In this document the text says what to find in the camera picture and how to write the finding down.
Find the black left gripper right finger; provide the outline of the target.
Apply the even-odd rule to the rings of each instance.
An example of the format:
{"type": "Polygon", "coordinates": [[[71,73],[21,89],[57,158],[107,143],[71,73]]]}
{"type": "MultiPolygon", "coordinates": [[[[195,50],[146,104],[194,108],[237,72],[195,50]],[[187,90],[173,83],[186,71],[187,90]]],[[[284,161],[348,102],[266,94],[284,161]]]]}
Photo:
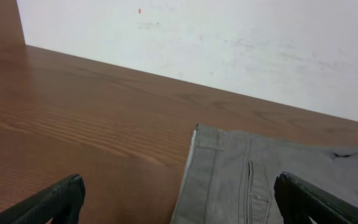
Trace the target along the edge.
{"type": "Polygon", "coordinates": [[[276,178],[274,191],[285,224],[358,224],[357,207],[289,172],[276,178]]]}

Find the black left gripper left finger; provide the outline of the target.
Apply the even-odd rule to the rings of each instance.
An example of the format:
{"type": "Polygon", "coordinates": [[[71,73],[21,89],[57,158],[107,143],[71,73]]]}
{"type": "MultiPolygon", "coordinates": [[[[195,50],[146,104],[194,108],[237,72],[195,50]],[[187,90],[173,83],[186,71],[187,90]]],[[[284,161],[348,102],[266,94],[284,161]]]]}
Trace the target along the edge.
{"type": "Polygon", "coordinates": [[[82,176],[72,174],[0,212],[2,224],[77,224],[85,201],[82,176]]]}

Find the grey shorts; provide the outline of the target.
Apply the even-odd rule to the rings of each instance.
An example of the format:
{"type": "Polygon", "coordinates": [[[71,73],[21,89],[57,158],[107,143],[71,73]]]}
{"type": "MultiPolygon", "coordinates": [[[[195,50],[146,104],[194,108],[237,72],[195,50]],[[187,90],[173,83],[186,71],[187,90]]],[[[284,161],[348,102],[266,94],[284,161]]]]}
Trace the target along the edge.
{"type": "Polygon", "coordinates": [[[283,223],[273,186],[289,172],[358,208],[358,148],[310,146],[197,125],[172,223],[283,223]]]}

